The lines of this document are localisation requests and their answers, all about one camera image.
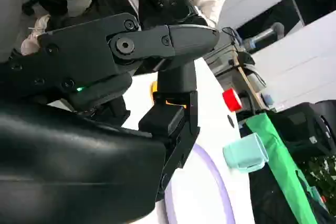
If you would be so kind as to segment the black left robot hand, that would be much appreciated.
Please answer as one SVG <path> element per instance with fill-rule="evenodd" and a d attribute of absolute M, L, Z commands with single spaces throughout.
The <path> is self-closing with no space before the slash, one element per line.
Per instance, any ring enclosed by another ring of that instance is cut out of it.
<path fill-rule="evenodd" d="M 139 0 L 139 21 L 142 29 L 161 25 L 207 25 L 191 0 Z"/>

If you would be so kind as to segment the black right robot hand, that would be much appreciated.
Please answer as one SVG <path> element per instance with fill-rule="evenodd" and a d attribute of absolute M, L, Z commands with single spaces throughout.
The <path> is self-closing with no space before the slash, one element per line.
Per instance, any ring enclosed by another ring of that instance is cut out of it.
<path fill-rule="evenodd" d="M 216 29 L 128 13 L 41 35 L 1 64 L 1 223 L 130 223 L 200 133 L 194 61 Z"/>

